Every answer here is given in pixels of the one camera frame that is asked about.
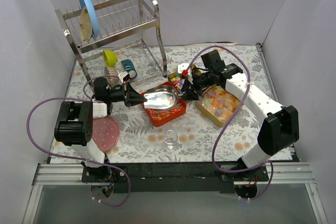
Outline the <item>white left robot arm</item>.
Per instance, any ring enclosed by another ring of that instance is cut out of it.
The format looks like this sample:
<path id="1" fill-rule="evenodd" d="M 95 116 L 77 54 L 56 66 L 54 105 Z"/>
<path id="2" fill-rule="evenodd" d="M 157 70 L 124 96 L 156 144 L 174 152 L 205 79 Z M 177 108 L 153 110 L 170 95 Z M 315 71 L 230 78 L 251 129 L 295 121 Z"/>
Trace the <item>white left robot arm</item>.
<path id="1" fill-rule="evenodd" d="M 54 137 L 56 141 L 70 146 L 86 165 L 93 161 L 93 175 L 100 182 L 111 178 L 112 170 L 103 164 L 107 162 L 105 152 L 112 147 L 119 135 L 119 126 L 110 116 L 114 102 L 124 102 L 131 107 L 147 101 L 124 81 L 114 87 L 105 77 L 95 78 L 92 100 L 64 101 L 57 117 Z"/>

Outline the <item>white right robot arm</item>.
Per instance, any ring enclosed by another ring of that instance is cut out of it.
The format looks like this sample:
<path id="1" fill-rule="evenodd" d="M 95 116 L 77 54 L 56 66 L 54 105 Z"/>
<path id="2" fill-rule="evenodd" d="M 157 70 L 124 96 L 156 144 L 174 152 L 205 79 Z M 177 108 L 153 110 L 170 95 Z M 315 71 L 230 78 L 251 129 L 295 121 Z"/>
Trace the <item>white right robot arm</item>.
<path id="1" fill-rule="evenodd" d="M 227 65 L 219 55 L 219 48 L 209 46 L 197 54 L 204 64 L 200 74 L 190 63 L 178 65 L 177 72 L 184 79 L 182 99 L 198 100 L 204 89 L 216 85 L 240 101 L 239 109 L 245 105 L 255 115 L 261 124 L 257 143 L 238 159 L 235 168 L 216 167 L 222 173 L 238 174 L 248 181 L 271 157 L 299 140 L 299 114 L 294 106 L 285 107 L 256 87 L 244 63 L 240 67 L 234 63 Z"/>

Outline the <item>metal scoop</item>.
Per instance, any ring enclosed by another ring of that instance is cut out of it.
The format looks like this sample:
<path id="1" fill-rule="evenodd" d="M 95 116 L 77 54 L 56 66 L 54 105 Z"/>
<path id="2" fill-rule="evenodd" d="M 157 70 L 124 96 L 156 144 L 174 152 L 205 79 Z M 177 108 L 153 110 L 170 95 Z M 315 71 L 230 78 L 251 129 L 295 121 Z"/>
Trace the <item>metal scoop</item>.
<path id="1" fill-rule="evenodd" d="M 143 103 L 145 109 L 171 110 L 180 98 L 178 91 L 170 85 L 160 85 L 145 91 L 143 95 L 147 101 Z"/>

